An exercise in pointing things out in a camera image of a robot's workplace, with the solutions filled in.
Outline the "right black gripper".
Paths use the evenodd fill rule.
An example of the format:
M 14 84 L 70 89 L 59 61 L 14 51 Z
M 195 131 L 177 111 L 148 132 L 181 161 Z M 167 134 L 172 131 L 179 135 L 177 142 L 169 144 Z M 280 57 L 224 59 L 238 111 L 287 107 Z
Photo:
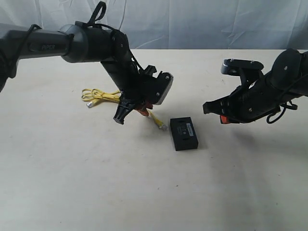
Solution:
M 203 113 L 221 115 L 221 124 L 250 123 L 275 110 L 281 93 L 270 83 L 257 81 L 248 89 L 233 91 L 229 96 L 205 102 Z

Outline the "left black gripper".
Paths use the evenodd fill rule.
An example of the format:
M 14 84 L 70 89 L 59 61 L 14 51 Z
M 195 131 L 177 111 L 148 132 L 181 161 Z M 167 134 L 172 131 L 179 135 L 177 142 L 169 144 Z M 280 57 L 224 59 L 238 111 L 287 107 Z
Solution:
M 114 121 L 123 125 L 125 117 L 132 111 L 136 110 L 141 115 L 148 117 L 148 109 L 153 108 L 150 96 L 154 84 L 154 77 L 149 74 L 138 74 L 133 72 L 119 73 L 119 90 L 121 96 Z

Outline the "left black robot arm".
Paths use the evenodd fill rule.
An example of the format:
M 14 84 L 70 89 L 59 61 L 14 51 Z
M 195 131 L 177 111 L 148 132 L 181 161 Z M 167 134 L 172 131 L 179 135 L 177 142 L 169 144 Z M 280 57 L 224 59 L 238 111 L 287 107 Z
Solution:
M 142 89 L 152 79 L 141 68 L 129 48 L 127 36 L 117 29 L 88 26 L 82 22 L 65 25 L 60 31 L 50 31 L 38 25 L 30 28 L 0 25 L 0 87 L 14 78 L 21 59 L 61 56 L 68 63 L 100 62 L 121 92 L 115 122 L 136 110 L 149 116 L 153 102 Z

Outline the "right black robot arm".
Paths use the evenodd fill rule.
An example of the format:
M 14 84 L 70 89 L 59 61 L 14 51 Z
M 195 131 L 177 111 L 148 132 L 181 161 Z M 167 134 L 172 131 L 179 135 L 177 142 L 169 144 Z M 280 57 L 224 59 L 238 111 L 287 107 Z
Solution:
M 276 122 L 286 110 L 297 110 L 292 101 L 308 95 L 308 54 L 287 49 L 264 74 L 258 61 L 225 59 L 221 73 L 237 76 L 241 84 L 228 96 L 205 102 L 204 114 L 217 114 L 221 124 L 251 123 L 263 117 Z

